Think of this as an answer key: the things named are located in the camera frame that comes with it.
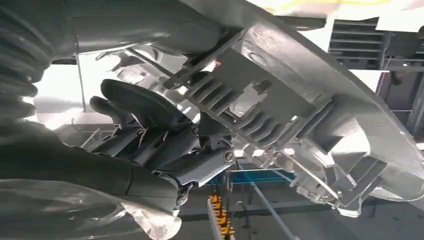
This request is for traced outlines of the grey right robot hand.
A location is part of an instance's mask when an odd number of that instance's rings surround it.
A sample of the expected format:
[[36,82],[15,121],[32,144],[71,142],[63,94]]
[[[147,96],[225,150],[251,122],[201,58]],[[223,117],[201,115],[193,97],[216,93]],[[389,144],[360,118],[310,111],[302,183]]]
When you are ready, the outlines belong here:
[[190,190],[234,163],[227,135],[194,133],[162,95],[104,79],[89,103],[116,130],[87,151],[30,121],[36,108],[25,98],[57,60],[142,45],[193,60],[233,32],[179,0],[1,1],[1,239],[175,236]]

